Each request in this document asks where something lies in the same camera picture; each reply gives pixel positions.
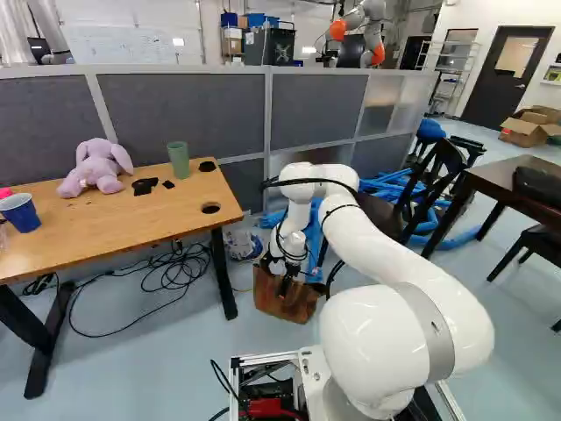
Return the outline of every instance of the door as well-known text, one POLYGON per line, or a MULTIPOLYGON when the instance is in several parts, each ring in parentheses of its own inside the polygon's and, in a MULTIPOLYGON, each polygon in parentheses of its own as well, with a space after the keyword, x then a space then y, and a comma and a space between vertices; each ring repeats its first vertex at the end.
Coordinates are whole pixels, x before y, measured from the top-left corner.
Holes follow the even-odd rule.
MULTIPOLYGON (((422 55, 421 57, 419 57, 419 53, 421 52, 423 41, 430 41, 431 38, 432 37, 430 35, 426 37, 421 36, 407 38, 407 43, 405 44, 405 48, 403 49, 403 57, 401 57, 401 70, 421 70, 426 56, 422 55), (415 64, 417 64, 417 58, 419 59, 419 68, 415 68, 415 64)), ((429 44, 425 44, 423 53, 426 53, 428 49, 429 44)))
POLYGON ((462 120, 500 130, 516 111, 552 32, 552 27, 499 26, 462 120))

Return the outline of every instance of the robotic arm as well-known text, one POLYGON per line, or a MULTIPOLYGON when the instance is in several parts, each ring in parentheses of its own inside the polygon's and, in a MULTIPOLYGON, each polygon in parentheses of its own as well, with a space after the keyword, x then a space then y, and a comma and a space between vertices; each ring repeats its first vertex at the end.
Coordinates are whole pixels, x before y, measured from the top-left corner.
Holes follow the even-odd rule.
POLYGON ((272 232, 269 259, 287 267, 305 256, 311 199, 335 253, 374 285, 334 295, 320 316, 332 378, 352 405, 374 419, 403 410, 414 389, 487 360, 494 328, 459 281, 379 231, 358 207, 359 177, 345 165, 289 164, 279 176, 287 217, 272 232))
POLYGON ((329 34, 332 39, 343 41, 345 32, 358 29, 366 21, 364 33, 366 49, 360 57, 360 66, 371 68, 381 64, 386 58, 380 22, 385 16, 385 0, 363 0, 349 13, 333 22, 329 34))

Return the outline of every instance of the gray fabric panel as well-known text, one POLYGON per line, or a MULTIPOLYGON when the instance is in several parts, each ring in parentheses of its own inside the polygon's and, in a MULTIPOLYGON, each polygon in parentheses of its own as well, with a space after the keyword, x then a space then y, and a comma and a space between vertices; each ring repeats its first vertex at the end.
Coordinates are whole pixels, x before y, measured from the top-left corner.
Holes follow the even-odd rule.
POLYGON ((350 139, 367 75, 275 75, 271 149, 350 139))
POLYGON ((263 151, 263 75, 99 75, 117 138, 135 165, 168 162, 166 143, 192 157, 263 151))
POLYGON ((372 178, 380 171, 397 171, 408 154, 413 134, 363 140, 354 148, 352 164, 361 178, 372 178))
POLYGON ((0 80, 0 186, 64 177, 76 146, 104 138, 81 75, 0 80))
POLYGON ((263 181, 263 160, 250 160, 220 164, 222 174, 230 184, 243 211, 261 212, 263 196, 259 189, 263 181))

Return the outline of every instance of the cubicle partition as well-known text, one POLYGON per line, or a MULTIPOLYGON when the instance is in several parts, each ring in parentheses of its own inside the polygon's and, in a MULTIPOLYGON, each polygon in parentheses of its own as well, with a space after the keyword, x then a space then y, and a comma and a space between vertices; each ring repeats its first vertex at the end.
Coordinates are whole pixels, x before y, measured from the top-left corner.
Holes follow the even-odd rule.
POLYGON ((360 176, 403 163, 436 75, 401 70, 92 65, 0 70, 0 187, 63 177, 75 147, 122 144, 135 166, 166 143, 212 155, 244 210, 291 161, 341 162, 360 176))

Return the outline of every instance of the stuffed bunny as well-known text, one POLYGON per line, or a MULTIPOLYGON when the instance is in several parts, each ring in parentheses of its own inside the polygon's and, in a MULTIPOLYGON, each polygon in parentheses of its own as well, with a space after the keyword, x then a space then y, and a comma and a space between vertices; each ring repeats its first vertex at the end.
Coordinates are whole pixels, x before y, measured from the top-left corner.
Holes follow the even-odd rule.
POLYGON ((56 191, 65 199, 78 197, 88 186, 97 186, 106 195, 117 193, 124 188, 117 179, 123 171, 132 175, 133 168, 131 157, 122 146, 107 139, 86 140, 76 148, 76 168, 56 191))

